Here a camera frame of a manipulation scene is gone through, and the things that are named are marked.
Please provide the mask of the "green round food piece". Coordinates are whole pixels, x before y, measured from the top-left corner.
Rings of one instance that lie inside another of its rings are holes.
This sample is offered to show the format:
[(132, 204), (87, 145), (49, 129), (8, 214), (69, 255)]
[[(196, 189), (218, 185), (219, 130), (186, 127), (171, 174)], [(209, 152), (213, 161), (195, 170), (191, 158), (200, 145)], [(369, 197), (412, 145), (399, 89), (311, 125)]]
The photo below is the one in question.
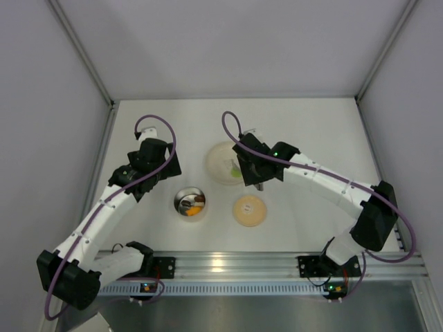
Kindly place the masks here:
[(241, 178), (242, 177), (242, 173), (238, 168), (232, 168), (230, 171), (230, 174), (233, 178)]

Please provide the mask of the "metal serving tongs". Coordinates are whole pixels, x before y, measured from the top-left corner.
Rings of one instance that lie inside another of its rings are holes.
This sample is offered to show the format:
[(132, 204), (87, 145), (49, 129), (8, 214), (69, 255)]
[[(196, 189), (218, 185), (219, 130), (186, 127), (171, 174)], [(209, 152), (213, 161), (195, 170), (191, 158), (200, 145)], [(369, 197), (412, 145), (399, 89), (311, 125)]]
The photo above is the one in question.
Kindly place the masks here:
[(238, 168), (241, 173), (242, 173), (242, 177), (241, 178), (236, 178), (238, 180), (242, 180), (243, 184), (245, 187), (250, 187), (253, 186), (256, 190), (263, 192), (264, 191), (264, 184), (262, 182), (259, 182), (259, 178), (258, 175), (255, 174), (252, 169), (246, 168), (245, 171), (246, 173), (243, 174), (242, 168), (237, 165), (237, 163), (235, 162), (234, 159), (230, 159), (228, 161), (228, 164), (230, 165), (230, 171), (231, 169), (234, 168)]

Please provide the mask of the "beige round lid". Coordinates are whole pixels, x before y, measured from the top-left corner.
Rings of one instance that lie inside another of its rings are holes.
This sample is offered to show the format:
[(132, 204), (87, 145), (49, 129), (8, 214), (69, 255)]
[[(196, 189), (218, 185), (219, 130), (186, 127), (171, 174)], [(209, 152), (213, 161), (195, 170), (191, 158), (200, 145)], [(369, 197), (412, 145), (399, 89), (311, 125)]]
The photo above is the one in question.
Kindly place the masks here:
[(255, 227), (264, 222), (267, 207), (264, 201), (254, 195), (245, 195), (233, 205), (233, 216), (236, 222), (245, 227)]

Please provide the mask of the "steel lunch box bowl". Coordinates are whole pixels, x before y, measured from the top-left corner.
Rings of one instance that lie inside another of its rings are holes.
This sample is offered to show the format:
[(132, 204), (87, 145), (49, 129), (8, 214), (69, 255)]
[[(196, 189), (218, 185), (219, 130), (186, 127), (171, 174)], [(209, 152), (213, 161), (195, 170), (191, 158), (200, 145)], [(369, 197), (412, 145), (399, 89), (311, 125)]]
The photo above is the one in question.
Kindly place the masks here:
[[(194, 203), (195, 203), (195, 196), (204, 196), (206, 199), (206, 202), (204, 203), (204, 207), (202, 207), (202, 211), (200, 213), (198, 213), (195, 216), (187, 216), (186, 215), (186, 210), (191, 208)], [(182, 201), (189, 201), (191, 202), (191, 206), (190, 207), (186, 207), (182, 205)], [(206, 198), (206, 195), (204, 194), (204, 192), (199, 189), (198, 187), (185, 187), (180, 189), (174, 196), (173, 199), (173, 203), (174, 203), (174, 209), (177, 212), (177, 214), (180, 216), (180, 218), (184, 221), (187, 222), (200, 222), (204, 219), (207, 211), (208, 211), (208, 200)]]

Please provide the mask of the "orange fish-shaped food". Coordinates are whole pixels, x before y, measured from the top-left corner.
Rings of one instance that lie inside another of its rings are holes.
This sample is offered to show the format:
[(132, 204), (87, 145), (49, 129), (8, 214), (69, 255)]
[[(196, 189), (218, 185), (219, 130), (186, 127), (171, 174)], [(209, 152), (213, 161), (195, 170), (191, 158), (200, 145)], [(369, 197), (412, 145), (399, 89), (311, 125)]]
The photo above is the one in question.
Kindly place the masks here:
[(186, 210), (187, 216), (195, 216), (202, 211), (202, 207), (200, 206), (192, 206)]

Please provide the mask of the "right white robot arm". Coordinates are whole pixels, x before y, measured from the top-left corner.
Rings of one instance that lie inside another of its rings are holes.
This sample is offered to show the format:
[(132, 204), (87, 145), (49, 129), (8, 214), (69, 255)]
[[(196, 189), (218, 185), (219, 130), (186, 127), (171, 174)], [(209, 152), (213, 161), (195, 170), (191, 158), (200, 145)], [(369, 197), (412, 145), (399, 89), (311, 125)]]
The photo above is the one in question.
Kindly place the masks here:
[(349, 260), (369, 250), (379, 252), (385, 246), (398, 215), (391, 184), (355, 183), (321, 167), (297, 147), (277, 142), (269, 147), (253, 133), (240, 136), (233, 146), (244, 184), (258, 186), (278, 179), (303, 187), (333, 203), (355, 220), (338, 236), (332, 237), (318, 258), (318, 268), (333, 274)]

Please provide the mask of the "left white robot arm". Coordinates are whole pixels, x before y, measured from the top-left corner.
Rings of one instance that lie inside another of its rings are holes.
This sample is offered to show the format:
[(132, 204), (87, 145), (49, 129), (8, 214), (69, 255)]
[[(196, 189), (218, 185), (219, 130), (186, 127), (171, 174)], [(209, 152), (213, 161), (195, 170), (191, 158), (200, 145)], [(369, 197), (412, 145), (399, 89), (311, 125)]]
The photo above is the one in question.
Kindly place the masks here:
[(54, 251), (44, 250), (37, 269), (45, 303), (57, 297), (77, 310), (86, 309), (99, 290), (121, 277), (149, 277), (154, 265), (153, 250), (131, 241), (102, 259), (101, 245), (123, 217), (162, 180), (181, 174), (176, 143), (157, 138), (141, 141), (129, 152), (129, 164), (116, 169), (105, 190), (76, 230)]

